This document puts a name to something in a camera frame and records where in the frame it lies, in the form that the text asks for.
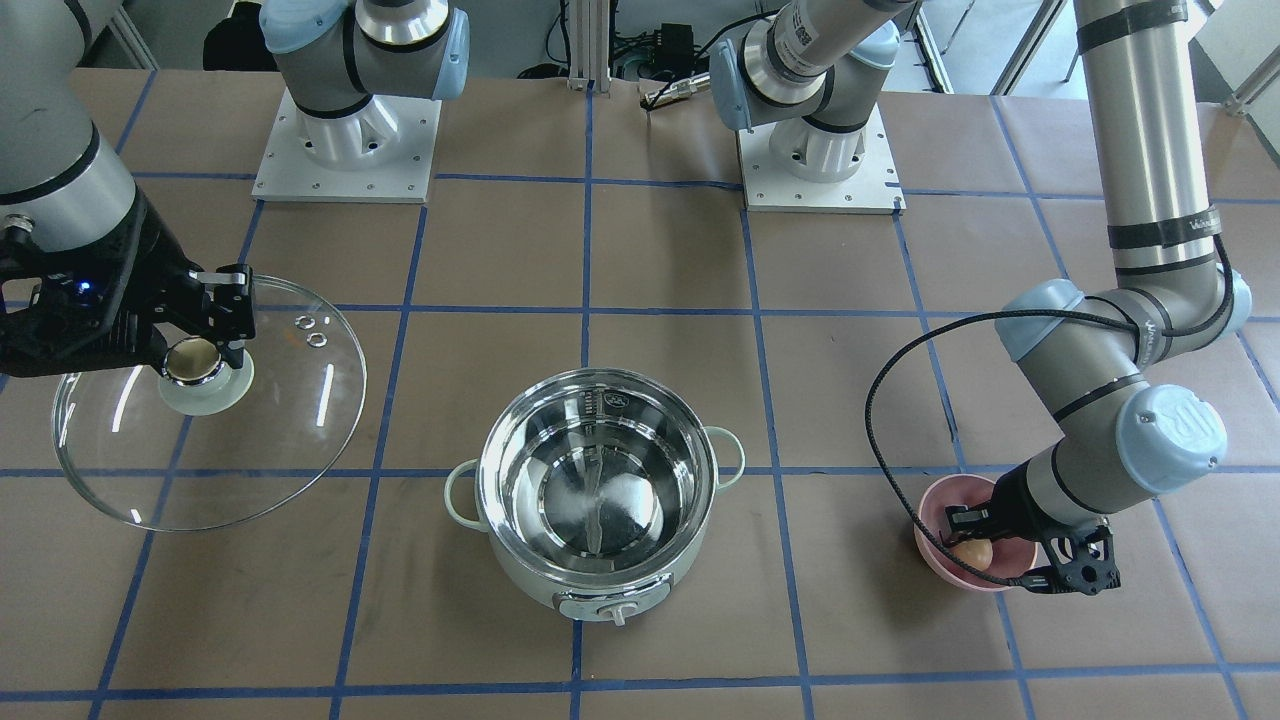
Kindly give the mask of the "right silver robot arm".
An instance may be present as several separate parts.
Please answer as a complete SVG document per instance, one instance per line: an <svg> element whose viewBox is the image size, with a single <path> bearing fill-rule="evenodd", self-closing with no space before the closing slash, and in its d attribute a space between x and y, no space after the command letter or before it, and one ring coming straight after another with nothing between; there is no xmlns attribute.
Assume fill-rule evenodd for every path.
<svg viewBox="0 0 1280 720"><path fill-rule="evenodd" d="M116 1L3 4L3 281L37 281L3 314L3 373L161 369L160 325L207 341L234 369L255 337L255 274L191 261L68 85ZM468 18L447 1L266 1L265 49L319 141L379 96L457 97Z"/></svg>

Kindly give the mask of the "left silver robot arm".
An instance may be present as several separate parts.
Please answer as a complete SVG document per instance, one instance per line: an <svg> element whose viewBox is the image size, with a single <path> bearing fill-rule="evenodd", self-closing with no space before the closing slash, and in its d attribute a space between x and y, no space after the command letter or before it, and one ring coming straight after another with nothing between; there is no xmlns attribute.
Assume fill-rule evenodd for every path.
<svg viewBox="0 0 1280 720"><path fill-rule="evenodd" d="M973 498L904 503L934 573L968 589L1098 594L1120 587L1108 516L1197 480L1228 451L1215 407L1153 384L1146 369L1238 332L1252 293L1234 270L1210 200L1184 1L1078 1L1116 284L1085 293L1046 281L997 313L951 322L908 342L878 370L864 424L913 350L992 322L1060 438Z"/></svg>

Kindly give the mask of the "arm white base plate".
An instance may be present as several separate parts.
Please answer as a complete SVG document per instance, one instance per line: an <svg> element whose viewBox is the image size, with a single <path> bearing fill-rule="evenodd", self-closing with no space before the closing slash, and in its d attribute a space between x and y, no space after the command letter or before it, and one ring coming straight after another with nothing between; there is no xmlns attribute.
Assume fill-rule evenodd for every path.
<svg viewBox="0 0 1280 720"><path fill-rule="evenodd" d="M284 94L252 195L264 202L425 204L443 104L375 95L321 119Z"/></svg>
<svg viewBox="0 0 1280 720"><path fill-rule="evenodd" d="M881 108L851 133L803 118L737 132L749 211L892 214L906 208Z"/></svg>

